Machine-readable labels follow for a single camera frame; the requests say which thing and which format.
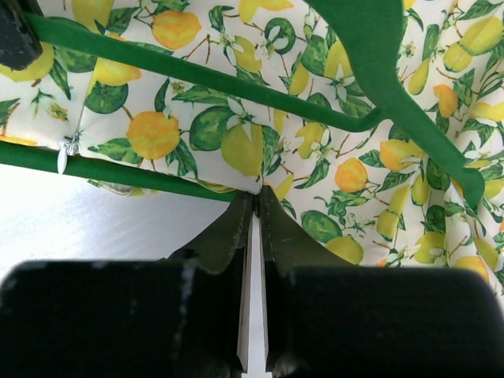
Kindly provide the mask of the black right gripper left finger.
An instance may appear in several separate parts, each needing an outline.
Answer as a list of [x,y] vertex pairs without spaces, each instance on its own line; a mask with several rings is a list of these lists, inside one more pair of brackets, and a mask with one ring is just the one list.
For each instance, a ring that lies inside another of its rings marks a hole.
[[174,377],[240,377],[247,371],[253,212],[253,195],[235,195],[212,224],[169,257],[183,269]]

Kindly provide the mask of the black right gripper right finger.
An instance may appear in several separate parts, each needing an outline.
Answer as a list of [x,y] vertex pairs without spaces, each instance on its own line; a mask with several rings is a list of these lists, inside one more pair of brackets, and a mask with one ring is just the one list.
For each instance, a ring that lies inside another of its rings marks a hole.
[[289,273],[296,268],[348,268],[352,264],[319,244],[293,220],[270,186],[258,195],[258,219],[265,370],[274,377],[291,377],[300,370],[300,361],[292,346]]

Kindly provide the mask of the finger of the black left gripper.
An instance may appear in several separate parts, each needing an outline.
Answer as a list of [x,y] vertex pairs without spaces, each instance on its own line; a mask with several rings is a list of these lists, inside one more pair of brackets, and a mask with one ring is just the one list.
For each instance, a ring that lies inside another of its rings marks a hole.
[[26,69],[43,52],[26,13],[43,15],[37,1],[1,0],[1,65],[17,71]]

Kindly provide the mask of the lemon print skirt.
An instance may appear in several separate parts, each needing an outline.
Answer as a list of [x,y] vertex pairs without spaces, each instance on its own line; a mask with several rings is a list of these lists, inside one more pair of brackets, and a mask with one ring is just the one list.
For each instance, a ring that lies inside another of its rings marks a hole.
[[[43,14],[352,117],[372,110],[343,44],[303,1],[42,1]],[[1,139],[179,176],[217,193],[272,186],[355,265],[451,267],[503,296],[503,4],[405,1],[396,74],[478,170],[478,210],[389,120],[361,133],[44,43],[1,68]]]

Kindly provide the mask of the green hanger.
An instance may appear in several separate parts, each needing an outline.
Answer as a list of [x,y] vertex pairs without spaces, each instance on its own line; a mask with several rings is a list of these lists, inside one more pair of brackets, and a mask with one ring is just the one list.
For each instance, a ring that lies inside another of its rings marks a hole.
[[373,84],[362,59],[357,59],[354,63],[355,73],[367,90],[368,97],[374,101],[375,107],[366,116],[356,118],[165,53],[93,33],[86,28],[75,28],[43,15],[26,13],[25,16],[40,44],[49,43],[133,65],[347,132],[364,132],[376,127],[382,120],[392,120],[441,169],[456,179],[471,207],[477,206],[484,196],[485,182],[482,174],[476,169],[465,167],[463,154],[403,90],[396,79]]

